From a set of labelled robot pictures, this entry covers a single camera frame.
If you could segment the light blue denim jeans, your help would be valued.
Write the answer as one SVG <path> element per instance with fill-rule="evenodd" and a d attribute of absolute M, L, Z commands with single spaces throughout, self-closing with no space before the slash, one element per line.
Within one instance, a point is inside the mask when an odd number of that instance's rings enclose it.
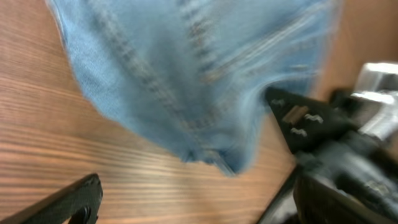
<path fill-rule="evenodd" d="M 99 113 L 226 175 L 255 159 L 265 90 L 311 90 L 341 9 L 331 0 L 47 4 Z"/>

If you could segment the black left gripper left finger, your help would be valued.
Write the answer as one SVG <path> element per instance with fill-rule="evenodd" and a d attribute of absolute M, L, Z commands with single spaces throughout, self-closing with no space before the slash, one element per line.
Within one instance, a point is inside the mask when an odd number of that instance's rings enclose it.
<path fill-rule="evenodd" d="M 90 174 L 1 220 L 1 224 L 95 224 L 103 199 L 98 174 Z"/>

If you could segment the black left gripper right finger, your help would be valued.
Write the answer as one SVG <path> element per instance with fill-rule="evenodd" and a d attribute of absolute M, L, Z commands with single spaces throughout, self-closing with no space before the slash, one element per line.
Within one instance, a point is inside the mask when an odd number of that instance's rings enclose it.
<path fill-rule="evenodd" d="M 294 201 L 303 224 L 397 223 L 309 176 L 302 175 L 296 180 Z"/>

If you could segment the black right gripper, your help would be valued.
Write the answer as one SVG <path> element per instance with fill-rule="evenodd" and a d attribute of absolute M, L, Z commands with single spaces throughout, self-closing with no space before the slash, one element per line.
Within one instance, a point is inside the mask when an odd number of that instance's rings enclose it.
<path fill-rule="evenodd" d="M 344 90 L 329 102 L 268 88 L 267 101 L 295 167 L 259 219 L 260 223 L 301 223 L 294 185 L 304 175 L 339 191 L 370 210 L 397 221 L 397 161 L 389 141 L 359 132 L 373 106 Z"/>

